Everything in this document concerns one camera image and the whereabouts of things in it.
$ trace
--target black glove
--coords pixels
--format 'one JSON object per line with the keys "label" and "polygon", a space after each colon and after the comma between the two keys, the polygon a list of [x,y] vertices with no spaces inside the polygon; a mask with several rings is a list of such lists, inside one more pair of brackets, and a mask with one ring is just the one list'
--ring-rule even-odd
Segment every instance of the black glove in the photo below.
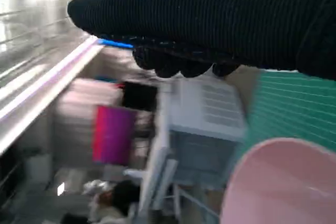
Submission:
{"label": "black glove", "polygon": [[73,0],[76,26],[162,77],[239,65],[336,80],[336,0]]}

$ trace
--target green cutting board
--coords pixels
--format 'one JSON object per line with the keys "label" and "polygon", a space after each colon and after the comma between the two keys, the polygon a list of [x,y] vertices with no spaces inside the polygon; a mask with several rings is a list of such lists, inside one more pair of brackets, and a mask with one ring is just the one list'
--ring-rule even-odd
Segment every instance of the green cutting board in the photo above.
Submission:
{"label": "green cutting board", "polygon": [[336,82],[300,73],[261,74],[238,160],[272,137],[296,137],[336,151]]}

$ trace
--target black item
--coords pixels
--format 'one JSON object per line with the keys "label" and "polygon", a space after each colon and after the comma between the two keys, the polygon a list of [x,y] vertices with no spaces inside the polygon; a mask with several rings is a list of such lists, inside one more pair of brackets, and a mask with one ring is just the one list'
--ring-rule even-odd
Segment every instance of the black item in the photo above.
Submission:
{"label": "black item", "polygon": [[0,156],[0,208],[13,197],[23,179],[22,160],[13,145]]}
{"label": "black item", "polygon": [[125,82],[122,106],[135,110],[154,111],[157,90],[153,86]]}
{"label": "black item", "polygon": [[88,218],[67,213],[63,216],[61,224],[88,224]]}
{"label": "black item", "polygon": [[163,77],[198,61],[336,80],[335,6],[336,0],[72,0],[68,14],[99,38],[162,52],[139,66]]}
{"label": "black item", "polygon": [[112,190],[111,206],[117,208],[124,216],[128,215],[130,206],[140,200],[140,186],[131,180],[117,183]]}

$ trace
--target store shelf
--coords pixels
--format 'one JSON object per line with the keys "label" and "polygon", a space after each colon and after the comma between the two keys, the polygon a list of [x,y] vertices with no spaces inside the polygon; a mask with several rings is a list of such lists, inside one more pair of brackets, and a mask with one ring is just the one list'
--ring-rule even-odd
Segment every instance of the store shelf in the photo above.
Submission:
{"label": "store shelf", "polygon": [[0,109],[0,155],[103,48],[89,37]]}

